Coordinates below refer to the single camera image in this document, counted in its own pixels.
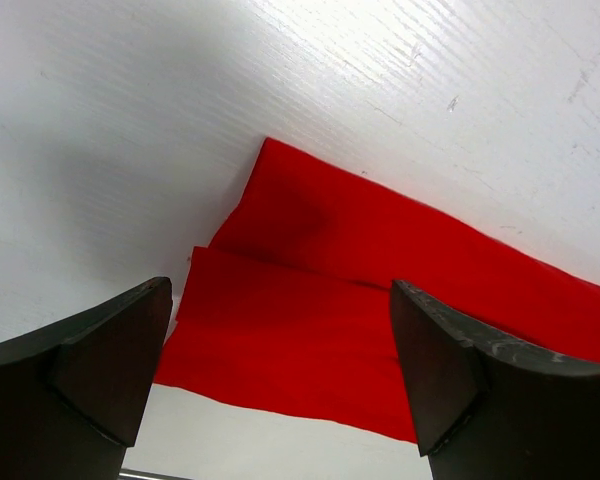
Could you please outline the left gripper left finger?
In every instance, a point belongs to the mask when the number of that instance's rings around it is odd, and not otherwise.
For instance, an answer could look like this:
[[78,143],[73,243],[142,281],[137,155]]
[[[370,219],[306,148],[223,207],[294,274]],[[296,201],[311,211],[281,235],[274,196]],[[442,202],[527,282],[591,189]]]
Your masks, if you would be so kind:
[[172,310],[152,278],[0,343],[0,479],[115,479],[135,445]]

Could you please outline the red t shirt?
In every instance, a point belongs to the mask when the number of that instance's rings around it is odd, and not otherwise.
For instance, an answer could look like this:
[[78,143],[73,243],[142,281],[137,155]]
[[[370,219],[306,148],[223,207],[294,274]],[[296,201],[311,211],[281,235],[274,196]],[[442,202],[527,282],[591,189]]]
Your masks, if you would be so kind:
[[192,252],[156,382],[413,441],[395,280],[600,363],[599,285],[269,138],[234,211]]

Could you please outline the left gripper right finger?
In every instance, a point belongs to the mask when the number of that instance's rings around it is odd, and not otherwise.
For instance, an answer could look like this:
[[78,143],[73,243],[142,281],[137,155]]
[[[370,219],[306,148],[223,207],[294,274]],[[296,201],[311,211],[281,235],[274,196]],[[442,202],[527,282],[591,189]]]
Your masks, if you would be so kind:
[[600,479],[600,364],[487,325],[404,282],[390,318],[436,479]]

